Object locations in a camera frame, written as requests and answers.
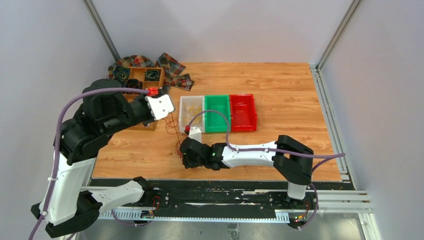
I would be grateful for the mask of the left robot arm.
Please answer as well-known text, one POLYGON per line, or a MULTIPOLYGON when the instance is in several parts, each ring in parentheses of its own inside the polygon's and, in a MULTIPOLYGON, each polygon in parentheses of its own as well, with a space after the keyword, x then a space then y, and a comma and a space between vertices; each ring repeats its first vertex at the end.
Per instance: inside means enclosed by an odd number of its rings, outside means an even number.
POLYGON ((150 101, 165 98, 161 88, 136 89, 137 97, 131 102, 123 95, 126 91, 117 80, 99 79, 78 96, 82 104, 72 118, 64 120, 66 107, 61 111, 48 189, 43 201, 31 207, 38 222, 46 221, 45 230, 51 238, 71 238, 121 205, 137 202, 146 207, 152 203, 153 193, 142 177, 106 191, 82 190, 100 149, 114 134, 159 119, 150 101))

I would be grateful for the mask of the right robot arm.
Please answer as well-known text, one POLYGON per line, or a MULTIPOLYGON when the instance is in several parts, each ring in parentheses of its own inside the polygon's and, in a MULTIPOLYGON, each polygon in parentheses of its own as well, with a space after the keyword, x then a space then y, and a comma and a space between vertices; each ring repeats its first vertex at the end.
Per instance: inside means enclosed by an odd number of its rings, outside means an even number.
POLYGON ((256 145, 211 146, 187 137, 179 147, 185 168, 205 167, 214 171, 239 166, 275 168, 287 181, 286 203, 294 209, 306 202, 306 189, 312 182, 312 155, 308 146, 288 135, 276 141, 256 145))

